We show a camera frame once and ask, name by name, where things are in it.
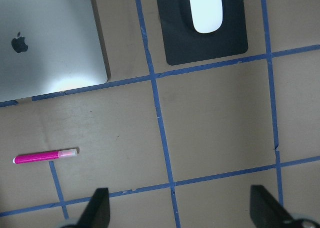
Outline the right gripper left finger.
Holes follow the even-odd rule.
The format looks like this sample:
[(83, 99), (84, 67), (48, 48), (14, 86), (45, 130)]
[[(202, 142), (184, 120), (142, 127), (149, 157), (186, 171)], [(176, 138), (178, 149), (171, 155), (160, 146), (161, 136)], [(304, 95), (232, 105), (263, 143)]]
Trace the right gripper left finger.
[(108, 227), (111, 220), (108, 188), (95, 190), (76, 227)]

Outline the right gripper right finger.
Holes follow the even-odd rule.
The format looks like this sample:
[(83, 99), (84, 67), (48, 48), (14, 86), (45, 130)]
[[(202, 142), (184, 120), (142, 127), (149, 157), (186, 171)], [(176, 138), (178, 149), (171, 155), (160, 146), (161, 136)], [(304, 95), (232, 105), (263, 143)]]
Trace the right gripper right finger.
[(249, 213), (257, 228), (303, 227), (303, 220), (294, 219), (263, 185), (250, 187)]

